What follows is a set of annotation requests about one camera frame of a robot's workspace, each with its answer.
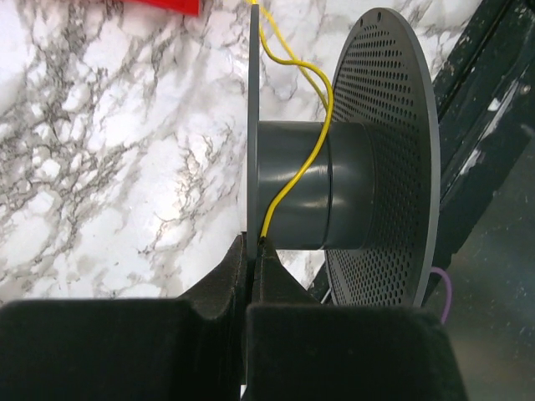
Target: red plastic object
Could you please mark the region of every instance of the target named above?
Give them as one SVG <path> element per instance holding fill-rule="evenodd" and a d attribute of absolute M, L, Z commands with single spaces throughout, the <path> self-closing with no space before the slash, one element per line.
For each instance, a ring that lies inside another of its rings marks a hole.
<path fill-rule="evenodd" d="M 169 8 L 183 14 L 199 15 L 201 0 L 139 0 L 160 8 Z"/>

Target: marble table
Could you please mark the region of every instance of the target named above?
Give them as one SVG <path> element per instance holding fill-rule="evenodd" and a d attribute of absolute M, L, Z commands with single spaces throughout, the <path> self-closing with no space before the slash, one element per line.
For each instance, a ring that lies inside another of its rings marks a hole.
<path fill-rule="evenodd" d="M 333 76 L 354 22 L 401 12 L 436 75 L 479 0 L 272 0 L 297 55 Z M 0 303 L 174 297 L 242 229 L 249 8 L 0 0 Z M 273 51 L 283 54 L 270 35 Z M 296 68 L 262 56 L 261 118 L 321 120 Z M 304 285 L 323 262 L 282 251 Z"/>

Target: cable spool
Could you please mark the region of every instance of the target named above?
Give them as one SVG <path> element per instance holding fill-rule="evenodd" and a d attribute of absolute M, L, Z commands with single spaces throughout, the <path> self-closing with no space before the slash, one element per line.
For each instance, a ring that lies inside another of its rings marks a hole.
<path fill-rule="evenodd" d="M 320 123 L 259 121 L 258 9 L 252 8 L 247 257 L 273 197 L 312 150 Z M 318 158 L 281 201 L 277 249 L 324 249 L 336 303 L 421 304 L 438 221 L 440 151 L 431 77 L 410 25 L 385 8 L 355 24 L 334 75 Z"/>

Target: purple wire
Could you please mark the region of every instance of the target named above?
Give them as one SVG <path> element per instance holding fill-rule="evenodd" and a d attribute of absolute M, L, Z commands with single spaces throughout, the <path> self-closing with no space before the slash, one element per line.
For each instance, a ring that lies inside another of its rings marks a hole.
<path fill-rule="evenodd" d="M 431 273 L 438 274 L 440 277 L 442 277 L 442 280 L 444 280 L 444 284 L 446 284 L 446 305 L 444 305 L 444 310 L 442 311 L 442 317 L 441 317 L 441 322 L 442 324 L 444 324 L 446 323 L 448 315 L 450 314 L 451 299 L 453 297 L 453 286 L 451 285 L 451 280 L 450 280 L 450 277 L 448 276 L 448 273 L 446 273 L 444 270 L 440 269 L 439 267 L 432 267 Z"/>

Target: purple cable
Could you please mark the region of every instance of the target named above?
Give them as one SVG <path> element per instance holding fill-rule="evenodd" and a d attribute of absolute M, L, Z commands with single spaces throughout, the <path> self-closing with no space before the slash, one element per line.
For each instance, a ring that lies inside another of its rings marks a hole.
<path fill-rule="evenodd" d="M 441 317 L 441 322 L 442 324 L 444 324 L 446 323 L 448 314 L 450 314 L 451 299 L 453 297 L 453 286 L 451 285 L 451 280 L 450 280 L 450 277 L 448 276 L 448 273 L 446 273 L 439 267 L 432 267 L 431 273 L 438 274 L 440 277 L 442 277 L 442 280 L 444 280 L 444 284 L 446 284 L 446 305 L 444 305 L 444 310 L 442 311 L 442 317 Z"/>

